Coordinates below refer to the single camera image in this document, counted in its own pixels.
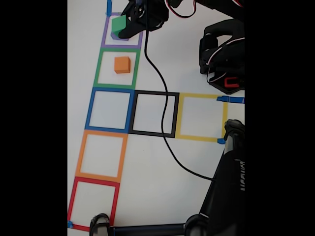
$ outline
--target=blue square outline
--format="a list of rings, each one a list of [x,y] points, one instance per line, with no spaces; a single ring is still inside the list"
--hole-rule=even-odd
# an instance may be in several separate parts
[[[127,111],[127,117],[126,117],[126,123],[125,123],[125,128],[124,129],[115,129],[115,128],[90,126],[91,114],[92,114],[93,103],[94,103],[94,98],[95,98],[95,92],[96,91],[130,93],[129,104],[128,104],[128,111]],[[130,117],[131,117],[131,110],[132,110],[132,104],[133,104],[133,98],[134,98],[134,90],[132,90],[132,89],[93,87],[92,94],[91,94],[91,99],[90,99],[90,104],[89,104],[87,120],[85,122],[85,129],[98,130],[98,131],[107,131],[107,132],[117,132],[117,133],[128,133],[129,124],[130,124]]]

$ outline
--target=orange cube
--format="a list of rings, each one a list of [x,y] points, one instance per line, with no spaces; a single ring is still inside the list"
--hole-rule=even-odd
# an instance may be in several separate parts
[[[130,73],[130,58],[116,57],[114,63],[114,70],[117,74]]]

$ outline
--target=green square outline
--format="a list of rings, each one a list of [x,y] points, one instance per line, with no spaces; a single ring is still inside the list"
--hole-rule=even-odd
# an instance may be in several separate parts
[[[126,52],[126,53],[136,53],[136,61],[134,64],[133,70],[133,77],[132,77],[132,84],[131,85],[114,85],[114,84],[100,84],[98,82],[100,66],[102,64],[103,53],[104,52]],[[100,88],[116,88],[116,89],[135,89],[136,81],[137,81],[137,74],[138,74],[138,66],[139,66],[139,59],[140,59],[140,49],[134,48],[101,48],[99,51],[98,62],[96,67],[96,73],[94,78],[93,87],[100,87]]]

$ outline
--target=purple square outline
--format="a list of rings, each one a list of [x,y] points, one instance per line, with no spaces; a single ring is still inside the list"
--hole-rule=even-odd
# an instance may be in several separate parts
[[[120,16],[120,15],[121,15],[120,12],[112,12],[112,14],[111,14],[111,16]],[[110,20],[109,18],[110,18],[110,16],[106,16],[105,29],[104,29],[104,33],[103,33],[101,48],[132,48],[132,49],[141,49],[143,32],[139,33],[138,45],[108,45],[108,44],[105,44],[106,34],[107,34],[107,30],[108,30],[108,24],[109,24],[109,20]]]

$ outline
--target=black cable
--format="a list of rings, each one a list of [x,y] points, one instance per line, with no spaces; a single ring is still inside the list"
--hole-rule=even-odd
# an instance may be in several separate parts
[[[158,75],[160,76],[163,84],[164,84],[164,88],[165,88],[165,96],[166,96],[166,100],[165,100],[165,106],[164,106],[164,110],[163,110],[163,115],[162,115],[162,121],[161,121],[161,130],[162,130],[162,135],[163,135],[163,138],[164,138],[164,141],[169,149],[169,151],[171,152],[173,158],[175,159],[175,161],[177,162],[177,164],[180,165],[180,167],[182,167],[184,170],[188,171],[189,173],[195,175],[195,176],[198,176],[200,178],[204,178],[204,179],[207,179],[207,180],[212,180],[214,181],[215,179],[214,178],[209,178],[209,177],[206,177],[206,176],[203,176],[203,175],[200,175],[198,173],[195,173],[194,171],[191,171],[190,169],[186,168],[185,166],[183,166],[179,160],[177,160],[175,154],[173,153],[171,147],[169,146],[167,140],[166,140],[166,137],[165,137],[165,134],[164,134],[164,129],[163,129],[163,123],[164,123],[164,116],[165,116],[165,112],[166,112],[166,108],[167,108],[167,103],[168,103],[168,90],[167,90],[167,86],[166,86],[166,83],[165,83],[165,80],[162,76],[162,74],[160,73],[160,71],[157,69],[157,67],[153,64],[153,62],[149,59],[148,57],[148,54],[147,54],[147,47],[148,47],[148,39],[149,39],[149,13],[148,13],[148,6],[147,4],[145,5],[145,10],[147,11],[146,12],[146,39],[145,39],[145,44],[144,44],[144,56],[146,57],[147,61],[150,63],[150,65],[154,68],[154,70],[156,70],[156,72],[158,73]]]

